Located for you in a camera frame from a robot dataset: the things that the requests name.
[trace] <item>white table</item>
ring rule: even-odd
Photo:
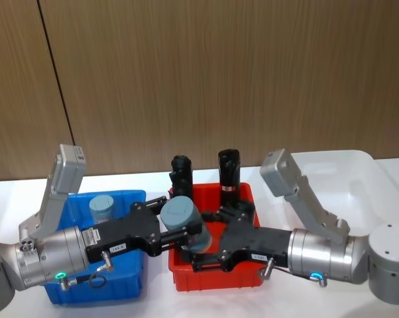
[[[399,191],[399,159],[378,160]],[[217,182],[217,170],[194,172],[196,183]],[[242,180],[259,178],[258,168],[243,168]],[[18,241],[18,224],[40,207],[45,180],[0,182],[0,241]],[[138,188],[147,199],[166,194],[168,173],[86,177],[80,192]],[[256,202],[258,214],[262,204]],[[146,277],[138,299],[118,303],[52,305],[43,287],[17,292],[0,317],[399,317],[399,306],[383,303],[369,291],[367,283],[354,286],[330,281],[325,289],[279,271],[259,288],[177,292],[168,255],[147,258]]]

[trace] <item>aluminum cylinder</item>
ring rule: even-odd
[[[328,279],[361,284],[367,280],[368,237],[348,236],[346,244],[294,229],[288,245],[288,267],[293,274],[320,273]]]
[[[72,227],[36,241],[28,252],[16,246],[17,262],[26,288],[87,269],[88,261],[80,231]]]

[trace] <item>white label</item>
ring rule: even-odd
[[[87,230],[82,231],[82,237],[86,246],[96,245],[97,241],[101,239],[98,230],[97,229],[94,230],[93,227],[90,227]]]
[[[267,262],[267,256],[266,255],[251,254],[251,258],[253,260],[262,260],[263,262]]]
[[[116,246],[110,247],[109,248],[109,252],[111,254],[113,254],[113,253],[117,253],[117,252],[120,252],[121,250],[125,250],[125,249],[126,249],[126,243],[123,243],[123,244],[120,244],[120,245],[116,245]]]
[[[95,229],[95,230],[93,231],[93,235],[94,235],[96,241],[101,240],[101,237],[100,237],[100,235],[99,235],[98,229]]]

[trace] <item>wooden wall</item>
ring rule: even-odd
[[[64,106],[89,174],[229,147],[399,156],[399,0],[40,0],[65,105],[21,3],[0,0],[0,178],[43,174]]]
[[[0,0],[0,180],[44,178],[72,142],[36,0]]]

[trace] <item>cylindrical robot base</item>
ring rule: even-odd
[[[383,224],[369,235],[369,288],[377,298],[399,305],[399,224]]]

